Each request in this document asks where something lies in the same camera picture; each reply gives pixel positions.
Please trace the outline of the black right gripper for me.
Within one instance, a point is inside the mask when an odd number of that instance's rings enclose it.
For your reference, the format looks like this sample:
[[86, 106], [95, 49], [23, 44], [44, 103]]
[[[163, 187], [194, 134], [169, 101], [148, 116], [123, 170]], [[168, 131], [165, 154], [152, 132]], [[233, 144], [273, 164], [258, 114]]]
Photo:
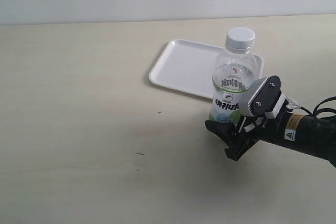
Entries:
[[243, 117], [237, 124], [219, 123], [211, 120], [204, 122], [208, 131], [222, 140], [228, 148], [226, 156], [238, 161], [258, 141], [264, 141], [275, 146], [281, 146], [279, 136], [281, 117], [274, 119]]

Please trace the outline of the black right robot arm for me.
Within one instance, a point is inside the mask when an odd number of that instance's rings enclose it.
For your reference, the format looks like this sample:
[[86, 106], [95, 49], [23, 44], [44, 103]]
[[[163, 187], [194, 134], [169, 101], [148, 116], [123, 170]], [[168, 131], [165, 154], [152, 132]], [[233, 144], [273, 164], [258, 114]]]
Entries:
[[237, 125], [205, 121], [208, 131], [223, 141], [225, 154], [238, 161], [257, 142], [264, 141], [328, 161], [335, 166], [335, 123], [286, 112], [275, 119], [242, 117]]

